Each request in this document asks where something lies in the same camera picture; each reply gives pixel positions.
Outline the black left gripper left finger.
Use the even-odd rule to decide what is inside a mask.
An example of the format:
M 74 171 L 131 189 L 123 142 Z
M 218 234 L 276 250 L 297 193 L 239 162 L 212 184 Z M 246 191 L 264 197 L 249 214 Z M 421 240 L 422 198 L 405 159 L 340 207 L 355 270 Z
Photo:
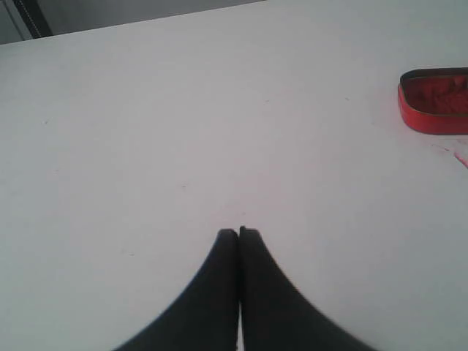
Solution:
M 220 230 L 184 291 L 118 350 L 236 350 L 238 234 Z

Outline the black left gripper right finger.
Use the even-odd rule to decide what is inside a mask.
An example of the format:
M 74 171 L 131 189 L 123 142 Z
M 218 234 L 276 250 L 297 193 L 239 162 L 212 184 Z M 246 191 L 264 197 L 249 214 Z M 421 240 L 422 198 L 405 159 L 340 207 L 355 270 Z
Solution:
M 260 232 L 241 227 L 241 323 L 245 350 L 371 350 L 317 310 L 284 275 Z

